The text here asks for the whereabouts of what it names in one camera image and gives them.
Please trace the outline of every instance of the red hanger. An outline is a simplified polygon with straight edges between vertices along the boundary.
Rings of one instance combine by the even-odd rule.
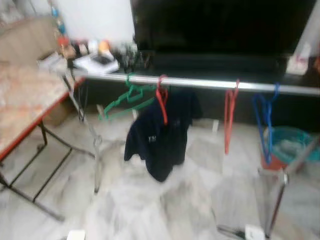
[[[225,92],[224,100],[224,153],[229,153],[229,144],[232,132],[232,123],[234,121],[234,111],[236,106],[236,99],[239,92],[239,80],[236,81],[234,90],[227,90]]]
[[[164,120],[164,125],[168,124],[168,116],[167,116],[167,111],[166,111],[166,104],[168,100],[168,90],[166,88],[161,87],[161,82],[163,81],[163,78],[166,78],[166,75],[161,75],[159,77],[156,90],[155,90],[155,96],[159,101],[162,114],[163,114],[163,120]]]

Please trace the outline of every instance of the clothes hanger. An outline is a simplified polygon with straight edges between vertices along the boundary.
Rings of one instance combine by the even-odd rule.
[[[166,88],[161,87],[161,82],[163,81],[163,78],[166,78],[166,77],[167,77],[166,75],[161,75],[159,77],[157,87],[155,90],[155,96],[158,99],[158,102],[160,104],[165,126],[168,125],[168,115],[166,111],[166,104],[168,100],[168,90]]]
[[[225,92],[224,100],[224,153],[229,153],[229,144],[232,132],[232,123],[234,121],[234,111],[236,106],[236,99],[239,92],[239,83],[236,81],[236,87],[234,90],[227,90]]]
[[[272,156],[271,156],[272,135],[273,135],[272,134],[272,132],[273,132],[272,120],[271,120],[272,104],[277,99],[278,95],[279,95],[279,83],[276,83],[274,95],[270,100],[266,100],[265,97],[261,93],[255,94],[252,98],[253,108],[254,108],[254,112],[255,112],[255,118],[256,118],[258,130],[259,130],[259,134],[260,134],[260,139],[261,139],[264,160],[268,165],[271,163],[271,160],[272,160]],[[262,120],[263,120],[264,124],[267,125],[267,128],[268,128],[267,146],[265,144],[265,138],[264,138],[264,133],[263,133],[262,124],[261,124],[261,118],[260,118],[259,111],[258,111],[258,104],[257,104],[258,100],[261,102],[261,106],[262,106]]]
[[[109,111],[118,106],[120,103],[122,103],[123,101],[127,101],[128,103],[133,103],[139,99],[142,99],[144,97],[144,93],[145,91],[149,91],[149,92],[153,92],[156,90],[156,86],[153,86],[153,85],[143,85],[143,86],[139,86],[139,85],[134,85],[130,82],[130,77],[133,75],[133,73],[129,73],[126,77],[126,81],[125,81],[125,85],[129,88],[129,91],[125,92],[124,94],[120,95],[118,97],[117,100],[111,102],[108,106],[106,106],[106,108],[103,110],[103,115],[104,116],[101,116],[101,114],[99,115],[99,118],[102,120],[103,118],[106,119],[106,120],[112,120],[112,119],[115,119],[115,118],[118,118],[120,116],[123,116],[127,113],[130,113],[132,112],[132,110],[139,110],[139,109],[142,109],[148,105],[150,105],[153,100],[154,100],[154,97],[136,105],[136,106],[133,106],[131,108],[128,108],[128,109],[125,109],[121,112],[117,112],[117,113],[114,113],[112,115],[109,114]]]

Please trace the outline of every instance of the patterned tablecloth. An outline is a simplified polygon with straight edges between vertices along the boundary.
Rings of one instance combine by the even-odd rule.
[[[0,65],[0,161],[67,95],[65,83],[56,75]]]

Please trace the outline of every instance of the teal basket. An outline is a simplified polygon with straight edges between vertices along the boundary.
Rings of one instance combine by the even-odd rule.
[[[280,161],[290,164],[312,141],[312,137],[297,128],[274,127],[272,130],[272,154]],[[320,147],[307,158],[309,162],[320,162]]]

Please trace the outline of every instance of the printed logo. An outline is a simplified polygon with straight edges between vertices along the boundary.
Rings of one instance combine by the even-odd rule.
[[[156,136],[149,136],[148,139],[149,139],[149,143],[154,143],[157,140],[157,137]]]
[[[180,119],[178,118],[177,120],[172,121],[172,125],[175,128],[178,128],[180,126]]]

